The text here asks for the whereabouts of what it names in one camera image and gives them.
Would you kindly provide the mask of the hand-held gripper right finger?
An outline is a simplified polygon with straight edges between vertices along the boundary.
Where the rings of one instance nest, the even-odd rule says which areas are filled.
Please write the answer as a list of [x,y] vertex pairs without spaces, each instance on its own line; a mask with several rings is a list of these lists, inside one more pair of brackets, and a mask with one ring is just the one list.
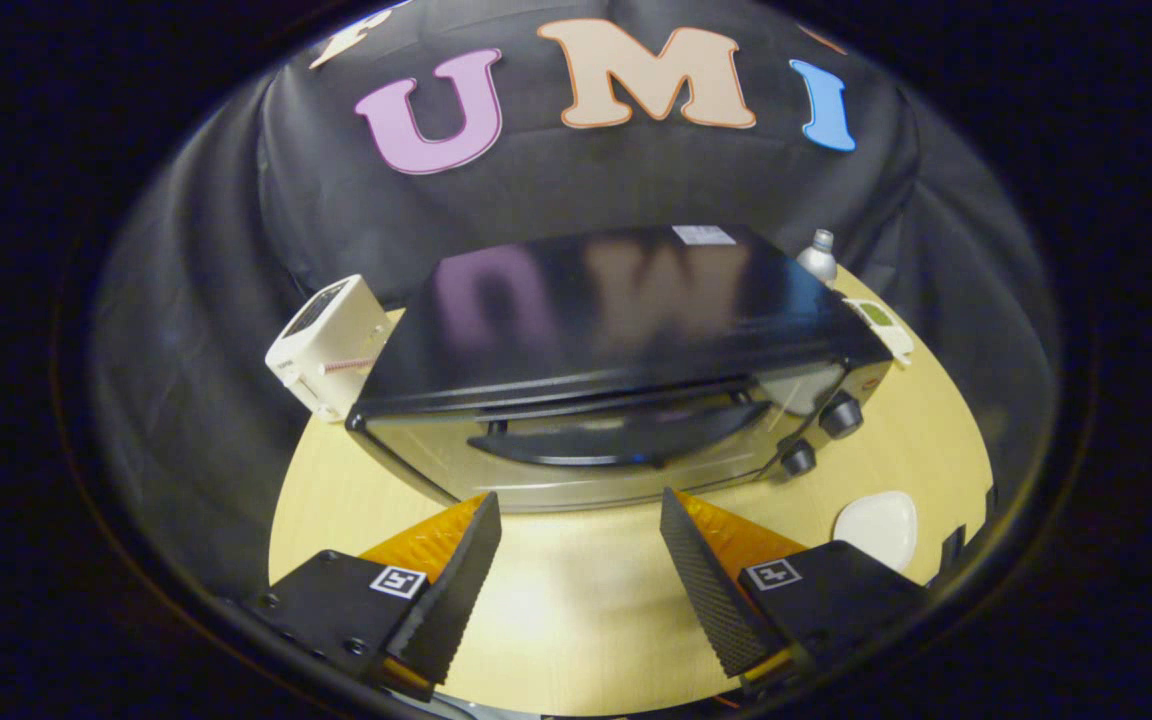
[[835,673],[927,602],[849,541],[809,547],[664,488],[660,536],[723,674],[745,694]]

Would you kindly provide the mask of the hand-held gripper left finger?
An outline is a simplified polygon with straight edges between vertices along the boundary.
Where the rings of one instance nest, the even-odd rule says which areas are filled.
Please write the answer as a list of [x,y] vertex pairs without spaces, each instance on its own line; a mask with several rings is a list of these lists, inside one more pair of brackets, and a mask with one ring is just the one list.
[[321,550],[256,592],[262,626],[362,684],[429,702],[448,679],[502,538],[497,493],[349,555]]

